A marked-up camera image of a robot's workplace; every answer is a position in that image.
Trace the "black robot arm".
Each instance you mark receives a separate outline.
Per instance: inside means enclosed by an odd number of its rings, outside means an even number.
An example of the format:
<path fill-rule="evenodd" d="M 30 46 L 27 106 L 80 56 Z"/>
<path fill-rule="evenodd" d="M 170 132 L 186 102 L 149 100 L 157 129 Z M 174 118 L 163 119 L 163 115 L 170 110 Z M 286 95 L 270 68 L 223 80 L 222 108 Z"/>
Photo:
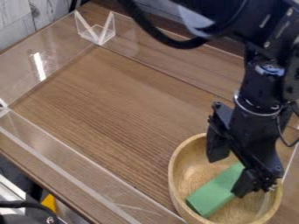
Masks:
<path fill-rule="evenodd" d="M 269 191 L 285 175 L 277 142 L 299 116 L 299 3 L 295 0 L 173 0 L 183 22 L 205 40 L 245 44 L 245 78 L 234 106 L 213 104 L 207 157 L 234 154 L 245 165 L 233 186 L 242 197 Z"/>

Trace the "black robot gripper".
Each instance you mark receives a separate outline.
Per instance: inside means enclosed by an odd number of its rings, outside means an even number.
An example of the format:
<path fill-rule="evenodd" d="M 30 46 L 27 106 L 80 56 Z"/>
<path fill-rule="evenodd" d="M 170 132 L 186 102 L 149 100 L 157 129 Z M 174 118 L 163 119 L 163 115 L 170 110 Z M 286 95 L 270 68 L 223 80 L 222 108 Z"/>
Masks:
<path fill-rule="evenodd" d="M 243 164 L 243 171 L 231 192 L 243 198 L 253 192 L 265 193 L 277 188 L 286 170 L 277 151 L 293 110 L 287 104 L 277 104 L 270 110 L 255 108 L 242 97 L 234 95 L 235 108 L 213 103 L 207 131 L 207 159 L 215 163 L 230 156 Z"/>

